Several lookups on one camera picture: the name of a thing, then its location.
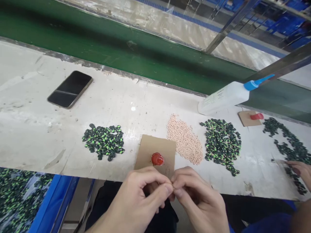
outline black smartphone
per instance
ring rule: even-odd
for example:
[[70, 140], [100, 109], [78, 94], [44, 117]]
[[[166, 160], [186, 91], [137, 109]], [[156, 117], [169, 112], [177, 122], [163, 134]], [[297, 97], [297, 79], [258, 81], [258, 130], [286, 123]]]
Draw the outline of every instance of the black smartphone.
[[47, 100], [59, 107], [70, 109], [91, 84], [92, 80], [92, 77], [87, 74], [73, 71]]

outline small cardboard square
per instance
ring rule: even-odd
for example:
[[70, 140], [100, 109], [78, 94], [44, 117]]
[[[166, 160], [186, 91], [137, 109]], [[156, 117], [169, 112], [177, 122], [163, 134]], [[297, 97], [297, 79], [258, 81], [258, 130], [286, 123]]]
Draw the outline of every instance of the small cardboard square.
[[143, 134], [135, 163], [135, 170], [152, 166], [151, 156], [158, 152], [164, 158], [162, 166], [154, 166], [161, 174], [171, 178], [175, 169], [176, 142]]
[[261, 125], [260, 120], [252, 120], [250, 118], [251, 115], [255, 115], [255, 114], [257, 114], [255, 111], [242, 111], [238, 113], [240, 120], [242, 121], [242, 124], [244, 125], [244, 127]]

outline black pants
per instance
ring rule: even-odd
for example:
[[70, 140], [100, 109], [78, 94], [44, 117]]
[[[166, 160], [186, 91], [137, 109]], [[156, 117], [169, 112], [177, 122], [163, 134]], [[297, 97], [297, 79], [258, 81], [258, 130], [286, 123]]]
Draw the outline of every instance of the black pants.
[[283, 200], [225, 194], [222, 196], [228, 221], [235, 233], [246, 228], [242, 220], [253, 224], [276, 213], [294, 214], [294, 209]]
[[[96, 196], [92, 212], [87, 219], [85, 230], [88, 230], [109, 208], [116, 196], [121, 182], [106, 181]], [[155, 214], [145, 232], [147, 233], [175, 233], [178, 217], [171, 206], [169, 200], [165, 201], [165, 207], [159, 208], [159, 213]]]
[[[121, 182], [106, 181], [99, 189], [85, 230], [88, 230], [108, 210], [121, 184]], [[294, 213], [294, 210], [283, 200], [225, 194], [222, 196], [226, 204], [228, 221], [235, 233], [245, 228], [241, 220], [252, 224], [274, 213], [290, 215]], [[166, 200], [164, 209], [159, 208], [159, 213], [153, 217], [145, 232], [175, 233], [177, 223], [178, 217], [170, 201]]]

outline blue nozzle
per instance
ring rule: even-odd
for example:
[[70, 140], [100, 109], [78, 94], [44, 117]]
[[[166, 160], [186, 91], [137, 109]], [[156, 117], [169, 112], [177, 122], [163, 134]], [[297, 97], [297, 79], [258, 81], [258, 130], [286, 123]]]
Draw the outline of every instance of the blue nozzle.
[[267, 77], [264, 77], [264, 78], [262, 78], [262, 79], [258, 79], [258, 80], [256, 80], [256, 81], [251, 80], [251, 81], [245, 83], [245, 84], [244, 84], [244, 87], [245, 87], [246, 90], [252, 91], [252, 90], [256, 89], [257, 87], [259, 87], [259, 85], [260, 85], [261, 83], [263, 83], [264, 81], [266, 81], [267, 79], [269, 79], [269, 78], [271, 78], [271, 77], [273, 77], [273, 76], [274, 76], [274, 74], [271, 74], [271, 75], [269, 75], [269, 76], [267, 76]]

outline pile of black and green beads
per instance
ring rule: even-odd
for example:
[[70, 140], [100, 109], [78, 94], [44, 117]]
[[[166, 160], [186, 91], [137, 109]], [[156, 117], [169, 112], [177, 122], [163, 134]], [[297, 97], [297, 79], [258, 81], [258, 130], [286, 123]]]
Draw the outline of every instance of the pile of black and green beads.
[[240, 155], [242, 144], [240, 133], [232, 123], [225, 120], [209, 119], [200, 125], [205, 126], [207, 130], [205, 159], [226, 166], [233, 176], [239, 174], [240, 171], [233, 167], [233, 161]]
[[91, 153], [98, 154], [98, 160], [102, 160], [103, 156], [108, 157], [108, 161], [112, 161], [116, 157], [116, 154], [124, 153], [122, 148], [123, 132], [121, 126], [95, 127], [94, 124], [90, 124], [91, 129], [87, 129], [82, 137], [82, 141], [86, 142], [85, 147], [89, 148]]
[[[274, 140], [274, 144], [278, 148], [279, 152], [282, 155], [285, 155], [284, 158], [287, 161], [300, 161], [305, 164], [311, 165], [311, 154], [308, 153], [307, 148], [303, 145], [302, 142], [299, 141], [299, 139], [288, 130], [288, 128], [278, 122], [273, 117], [270, 117], [269, 119], [265, 119], [265, 122], [263, 122], [265, 125], [265, 128], [263, 130], [264, 133], [268, 132], [270, 133], [269, 137], [273, 137], [278, 133], [278, 129], [282, 130], [283, 137], [287, 139], [287, 141], [292, 146], [292, 149], [288, 147], [288, 144], [283, 142], [282, 144], [279, 144], [278, 140]], [[285, 171], [289, 177], [291, 177], [294, 180], [295, 185], [297, 186], [298, 192], [301, 195], [304, 195], [307, 193], [306, 188], [304, 185], [299, 181], [299, 176], [296, 175], [291, 168], [285, 168]]]
[[0, 168], [0, 232], [28, 232], [53, 177]]

